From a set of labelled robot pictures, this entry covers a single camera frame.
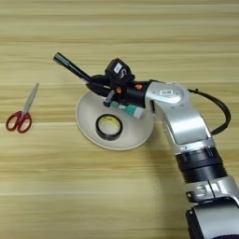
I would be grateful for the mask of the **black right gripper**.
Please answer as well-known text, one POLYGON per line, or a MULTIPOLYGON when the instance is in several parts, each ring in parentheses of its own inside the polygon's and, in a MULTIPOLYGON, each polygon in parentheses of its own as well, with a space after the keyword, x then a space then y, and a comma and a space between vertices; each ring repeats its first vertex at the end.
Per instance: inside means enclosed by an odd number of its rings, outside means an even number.
POLYGON ((109 82, 106 75, 94 75, 91 76, 91 83, 87 83, 86 86, 90 91, 106 97, 104 106, 110 107, 112 102, 118 102, 120 105, 146 107, 145 98, 150 81, 134 81, 125 86, 117 86, 113 90, 104 86, 109 82))

